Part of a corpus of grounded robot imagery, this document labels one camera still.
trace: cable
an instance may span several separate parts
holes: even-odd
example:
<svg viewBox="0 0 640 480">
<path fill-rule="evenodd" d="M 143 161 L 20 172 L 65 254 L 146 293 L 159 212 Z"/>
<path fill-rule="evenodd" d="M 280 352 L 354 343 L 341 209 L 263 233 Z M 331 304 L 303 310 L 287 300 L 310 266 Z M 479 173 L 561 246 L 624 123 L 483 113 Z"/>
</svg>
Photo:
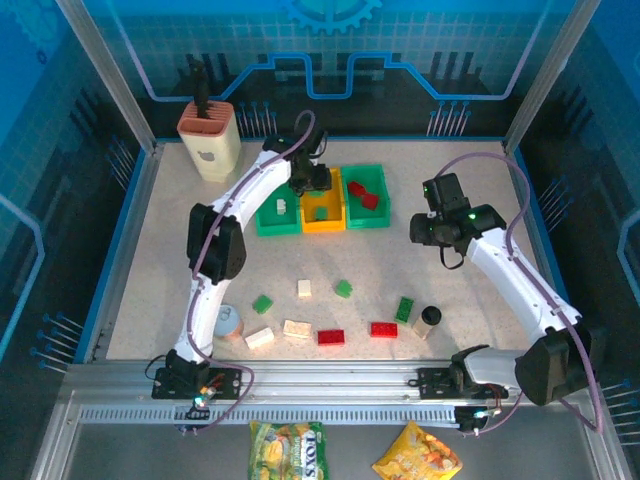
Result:
<svg viewBox="0 0 640 480">
<path fill-rule="evenodd" d="M 207 234 L 207 237 L 205 238 L 205 241 L 204 241 L 204 243 L 202 245 L 202 249 L 200 250 L 200 255 L 198 256 L 198 260 L 197 260 L 197 262 L 195 264 L 195 267 L 193 269 L 192 278 L 198 282 L 198 287 L 197 287 L 197 289 L 196 289 L 196 291 L 195 291 L 195 293 L 193 295 L 193 298 L 191 299 L 191 303 L 189 305 L 189 310 L 188 310 L 188 313 L 187 313 L 187 340 L 189 341 L 189 345 L 191 345 L 191 348 L 193 348 L 193 350 L 200 357 L 202 357 L 203 360 L 208 362 L 210 365 L 215 365 L 215 366 L 217 366 L 219 368 L 239 369 L 239 370 L 242 370 L 243 372 L 246 372 L 246 373 L 249 374 L 249 384 L 247 385 L 247 388 L 245 388 L 244 392 L 242 392 L 238 396 L 238 399 L 235 401 L 235 403 L 233 405 L 231 405 L 222 415 L 220 415 L 212 423 L 210 423 L 208 425 L 205 425 L 202 428 L 198 428 L 199 431 L 206 430 L 208 428 L 212 428 L 212 427 L 218 425 L 220 422 L 222 422 L 225 418 L 227 418 L 231 414 L 231 412 L 233 412 L 240 405 L 240 403 L 242 403 L 242 401 L 245 399 L 245 397 L 247 396 L 247 394 L 249 393 L 249 391 L 253 387 L 253 383 L 255 381 L 255 372 L 251 368 L 245 367 L 244 365 L 227 364 L 227 363 L 223 363 L 223 362 L 219 362 L 217 360 L 214 360 L 212 357 L 209 357 L 202 350 L 200 350 L 198 345 L 196 345 L 196 342 L 195 342 L 195 340 L 193 338 L 193 331 L 192 331 L 192 328 L 193 328 L 193 314 L 194 314 L 194 311 L 195 311 L 196 303 L 198 302 L 198 298 L 200 297 L 200 294 L 202 293 L 202 289 L 204 288 L 204 281 L 202 280 L 202 278 L 200 276 L 198 276 L 198 274 L 200 273 L 200 268 L 202 268 L 202 263 L 204 262 L 204 258 L 205 258 L 206 254 L 207 254 L 207 251 L 209 250 L 209 246 L 211 245 L 211 241 L 213 239 L 215 231 L 218 228 L 218 225 L 220 225 L 220 222 L 222 221 L 222 217 L 224 216 L 225 212 L 229 209 L 229 207 L 231 207 L 231 205 L 233 204 L 233 201 L 235 200 L 236 196 L 240 193 L 242 188 L 255 175 L 259 174 L 259 172 L 261 170 L 265 169 L 266 167 L 269 167 L 270 165 L 273 165 L 277 161 L 283 160 L 287 155 L 289 155 L 290 153 L 292 153 L 295 150 L 297 150 L 307 140 L 307 138 L 309 137 L 309 135 L 313 131 L 313 127 L 315 126 L 315 122 L 316 122 L 316 116 L 311 110 L 303 110 L 302 112 L 300 112 L 300 114 L 296 118 L 296 122 L 295 122 L 295 124 L 293 126 L 293 130 L 294 131 L 297 130 L 297 128 L 298 128 L 298 126 L 300 124 L 300 120 L 305 115 L 309 115 L 309 125 L 307 127 L 307 130 L 302 134 L 302 136 L 298 139 L 298 141 L 295 142 L 291 147 L 289 147 L 284 152 L 279 153 L 279 154 L 275 155 L 273 158 L 270 158 L 269 160 L 264 162 L 260 167 L 254 168 L 233 189 L 233 191 L 231 192 L 231 195 L 229 196 L 229 198 L 225 202 L 224 206 L 220 209 L 220 212 L 216 216 L 215 220 L 213 221 L 213 224 L 211 225 L 211 228 L 209 229 L 209 233 Z"/>
<path fill-rule="evenodd" d="M 529 271 L 529 269 L 524 265 L 524 263 L 522 263 L 522 261 L 513 254 L 514 252 L 513 241 L 512 241 L 513 230 L 516 224 L 520 220 L 522 220 L 522 218 L 526 214 L 529 208 L 529 203 L 531 202 L 531 188 L 529 187 L 529 180 L 527 179 L 527 176 L 525 175 L 525 173 L 522 171 L 522 169 L 516 162 L 511 160 L 509 157 L 506 157 L 505 155 L 499 155 L 497 153 L 489 153 L 489 152 L 474 152 L 474 153 L 467 153 L 465 155 L 461 155 L 457 158 L 454 158 L 453 160 L 451 160 L 449 163 L 447 163 L 444 167 L 440 169 L 440 171 L 436 174 L 436 177 L 439 177 L 444 172 L 446 172 L 449 168 L 451 168 L 452 166 L 454 166 L 455 164 L 463 160 L 467 160 L 469 158 L 478 158 L 478 157 L 495 158 L 496 160 L 503 161 L 513 171 L 515 171 L 518 174 L 518 176 L 522 179 L 524 183 L 524 186 L 525 186 L 524 203 L 522 204 L 522 208 L 520 209 L 520 212 L 518 212 L 518 214 L 515 216 L 515 218 L 511 221 L 511 223 L 507 227 L 507 233 L 505 235 L 505 244 L 507 247 L 507 253 L 513 260 L 514 264 L 527 277 L 527 279 L 533 284 L 533 286 L 536 287 L 536 290 L 540 292 L 540 295 L 544 297 L 549 307 L 551 307 L 552 310 L 556 310 L 558 312 L 558 318 L 560 318 L 560 321 L 565 326 L 565 328 L 569 332 L 569 335 L 571 336 L 571 339 L 575 343 L 576 348 L 578 349 L 578 354 L 580 355 L 580 360 L 582 361 L 582 365 L 584 367 L 585 374 L 587 376 L 589 396 L 591 397 L 591 402 L 593 403 L 593 410 L 594 410 L 594 415 L 596 419 L 595 425 L 591 421 L 589 421 L 587 418 L 585 418 L 584 415 L 582 415 L 578 410 L 576 410 L 573 406 L 571 406 L 565 400 L 560 399 L 560 403 L 562 403 L 565 407 L 567 407 L 569 411 L 571 411 L 574 415 L 576 415 L 580 419 L 580 421 L 584 423 L 587 427 L 589 427 L 591 430 L 599 434 L 602 434 L 602 431 L 603 431 L 602 403 L 600 402 L 600 395 L 598 394 L 598 383 L 593 373 L 593 366 L 591 365 L 591 361 L 589 360 L 589 354 L 587 353 L 587 349 L 582 343 L 582 340 L 580 339 L 580 336 L 578 335 L 578 332 L 576 331 L 575 327 L 571 324 L 571 322 L 569 321 L 567 316 L 564 314 L 564 312 L 560 310 L 560 305 L 554 300 L 553 296 L 551 296 L 549 292 L 547 292 L 547 290 L 540 284 L 537 278 L 533 275 L 533 273 L 531 273 L 531 271 Z M 492 429 L 498 425 L 502 425 L 502 423 L 504 422 L 501 421 L 497 423 L 492 427 Z"/>
</svg>

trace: green tray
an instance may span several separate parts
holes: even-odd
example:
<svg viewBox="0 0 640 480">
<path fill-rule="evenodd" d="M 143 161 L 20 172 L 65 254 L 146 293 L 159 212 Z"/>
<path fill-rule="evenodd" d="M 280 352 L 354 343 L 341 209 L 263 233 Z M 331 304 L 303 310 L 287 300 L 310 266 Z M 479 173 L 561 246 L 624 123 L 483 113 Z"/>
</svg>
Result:
<svg viewBox="0 0 640 480">
<path fill-rule="evenodd" d="M 284 215 L 278 215 L 276 200 L 282 198 L 287 203 Z M 302 233 L 300 221 L 300 199 L 286 183 L 280 185 L 256 212 L 256 228 L 259 237 L 275 235 L 296 235 Z"/>
<path fill-rule="evenodd" d="M 340 172 L 347 200 L 347 228 L 386 228 L 391 225 L 391 199 L 384 181 L 382 165 L 342 167 Z M 358 182 L 367 192 L 380 197 L 375 210 L 363 207 L 360 198 L 349 193 L 349 182 Z"/>
</svg>

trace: yellow bin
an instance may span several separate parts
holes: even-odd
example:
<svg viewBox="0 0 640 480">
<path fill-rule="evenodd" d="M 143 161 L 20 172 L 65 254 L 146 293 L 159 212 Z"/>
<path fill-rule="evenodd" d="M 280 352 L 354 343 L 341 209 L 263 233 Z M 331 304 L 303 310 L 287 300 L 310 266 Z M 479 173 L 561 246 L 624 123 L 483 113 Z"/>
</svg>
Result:
<svg viewBox="0 0 640 480">
<path fill-rule="evenodd" d="M 342 190 L 342 175 L 339 168 L 329 169 L 331 172 L 331 190 L 321 197 L 305 193 L 300 199 L 300 217 L 303 233 L 341 232 L 347 229 L 347 209 Z M 316 209 L 327 209 L 326 220 L 316 220 Z"/>
</svg>

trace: beige container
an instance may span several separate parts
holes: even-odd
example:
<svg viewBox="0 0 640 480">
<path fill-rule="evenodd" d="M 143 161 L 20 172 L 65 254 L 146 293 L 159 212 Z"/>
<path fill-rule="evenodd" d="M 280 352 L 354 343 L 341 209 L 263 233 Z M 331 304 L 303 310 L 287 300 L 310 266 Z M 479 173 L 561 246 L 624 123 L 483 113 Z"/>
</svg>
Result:
<svg viewBox="0 0 640 480">
<path fill-rule="evenodd" d="M 200 176 L 207 182 L 224 182 L 240 155 L 240 135 L 233 111 L 227 102 L 209 102 L 209 118 L 198 118 L 193 102 L 187 105 L 178 133 Z"/>
</svg>

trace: white table surface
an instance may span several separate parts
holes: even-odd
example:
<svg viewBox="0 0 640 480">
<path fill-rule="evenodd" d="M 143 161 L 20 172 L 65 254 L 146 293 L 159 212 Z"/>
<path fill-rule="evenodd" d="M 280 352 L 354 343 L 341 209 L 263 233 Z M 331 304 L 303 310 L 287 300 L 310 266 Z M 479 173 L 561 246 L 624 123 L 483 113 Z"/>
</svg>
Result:
<svg viewBox="0 0 640 480">
<path fill-rule="evenodd" d="M 234 179 L 249 168 L 260 147 L 260 143 L 243 144 Z M 330 141 L 322 157 L 328 166 L 383 165 L 392 202 L 391 227 L 259 238 L 252 221 L 245 231 L 246 264 L 224 302 L 238 309 L 245 335 L 269 326 L 276 340 L 254 351 L 242 339 L 216 340 L 214 355 L 229 360 L 388 360 L 448 358 L 481 343 L 526 349 L 524 331 L 479 269 L 466 262 L 448 271 L 440 264 L 437 248 L 409 241 L 411 216 L 428 209 L 422 181 L 449 160 L 475 151 L 502 153 L 502 148 L 498 142 Z M 472 205 L 490 203 L 507 222 L 516 215 L 518 202 L 502 162 L 473 159 L 454 171 Z M 189 211 L 197 202 L 211 203 L 228 186 L 204 182 L 182 144 L 166 145 L 108 359 L 149 359 L 173 347 L 189 298 L 185 253 Z M 515 239 L 535 264 L 524 224 L 516 228 Z M 311 280 L 311 298 L 297 297 L 299 279 Z M 349 299 L 333 291 L 341 279 L 353 285 Z M 261 294 L 274 301 L 264 315 L 251 308 Z M 442 311 L 441 324 L 426 341 L 410 326 L 400 326 L 395 340 L 370 338 L 370 322 L 393 321 L 402 296 L 415 299 L 410 323 L 424 307 L 435 305 Z M 346 345 L 318 347 L 315 338 L 285 337 L 285 319 L 310 322 L 314 330 L 344 329 Z"/>
</svg>

